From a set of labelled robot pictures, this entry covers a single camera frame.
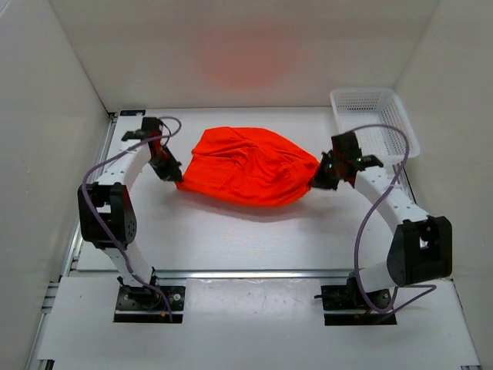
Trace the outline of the orange mesh shorts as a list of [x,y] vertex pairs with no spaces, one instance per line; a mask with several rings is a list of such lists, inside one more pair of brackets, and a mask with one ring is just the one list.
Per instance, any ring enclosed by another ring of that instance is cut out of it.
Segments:
[[236,205],[284,207],[310,190],[318,167],[315,156],[268,129],[213,127],[176,188]]

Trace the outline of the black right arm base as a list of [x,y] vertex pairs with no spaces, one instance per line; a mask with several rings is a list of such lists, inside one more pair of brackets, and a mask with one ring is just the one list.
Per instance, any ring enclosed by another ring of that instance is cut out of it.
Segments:
[[322,277],[320,292],[314,295],[322,303],[325,326],[379,326],[396,325],[394,303],[397,294],[394,289],[367,292],[371,303],[383,310],[391,306],[389,312],[379,312],[371,308],[363,299],[357,286],[354,273],[337,277]]

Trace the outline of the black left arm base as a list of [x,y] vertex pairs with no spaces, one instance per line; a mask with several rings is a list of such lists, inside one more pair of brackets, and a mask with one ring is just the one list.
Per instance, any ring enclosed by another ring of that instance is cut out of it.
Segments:
[[186,287],[179,285],[160,285],[169,306],[155,291],[143,286],[132,287],[121,277],[116,299],[113,321],[115,323],[182,324],[186,300]]

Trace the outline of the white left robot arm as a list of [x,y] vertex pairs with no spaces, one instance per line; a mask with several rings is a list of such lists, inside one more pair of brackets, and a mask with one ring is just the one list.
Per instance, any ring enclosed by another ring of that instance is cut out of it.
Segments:
[[91,183],[85,175],[78,189],[82,239],[102,251],[120,273],[122,284],[136,288],[135,299],[144,308],[160,303],[161,289],[153,283],[154,269],[136,243],[137,219],[130,190],[145,166],[151,166],[163,181],[180,181],[180,163],[162,138],[122,143],[118,153],[96,165],[102,168]]

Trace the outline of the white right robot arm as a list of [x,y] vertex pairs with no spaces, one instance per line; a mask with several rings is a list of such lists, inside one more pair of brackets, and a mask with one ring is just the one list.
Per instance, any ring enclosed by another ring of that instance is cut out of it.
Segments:
[[370,201],[370,212],[377,211],[393,232],[382,262],[354,268],[357,282],[346,289],[350,305],[367,306],[374,298],[374,291],[451,276],[452,226],[448,218],[434,217],[413,203],[391,182],[383,164],[373,155],[344,159],[331,151],[323,153],[311,186],[336,190],[341,181],[349,183]]

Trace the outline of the white plastic mesh basket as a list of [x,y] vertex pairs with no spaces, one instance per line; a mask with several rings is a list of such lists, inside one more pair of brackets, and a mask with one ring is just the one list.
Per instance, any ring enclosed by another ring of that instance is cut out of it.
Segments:
[[343,88],[330,92],[330,103],[340,132],[355,129],[364,155],[374,154],[386,166],[404,155],[415,158],[421,148],[404,106],[389,88]]

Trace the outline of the black corner label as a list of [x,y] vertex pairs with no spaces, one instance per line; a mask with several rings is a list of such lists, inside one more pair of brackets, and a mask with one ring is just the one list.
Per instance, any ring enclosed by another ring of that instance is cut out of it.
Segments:
[[145,109],[124,109],[119,112],[119,116],[145,116]]

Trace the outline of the aluminium right frame rail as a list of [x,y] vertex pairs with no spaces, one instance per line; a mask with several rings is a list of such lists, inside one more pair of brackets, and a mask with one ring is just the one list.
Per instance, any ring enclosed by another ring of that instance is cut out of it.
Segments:
[[414,195],[414,191],[412,190],[411,182],[409,180],[409,177],[407,175],[405,168],[403,168],[401,170],[401,172],[399,173],[399,177],[396,180],[394,186],[396,188],[401,189],[407,195],[407,197],[411,200],[411,202],[413,204],[417,205],[416,197]]

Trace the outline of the aluminium table edge rail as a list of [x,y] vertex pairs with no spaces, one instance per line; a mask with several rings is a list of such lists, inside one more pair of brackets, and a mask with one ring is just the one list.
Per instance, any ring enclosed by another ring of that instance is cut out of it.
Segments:
[[348,269],[158,270],[162,279],[346,278]]

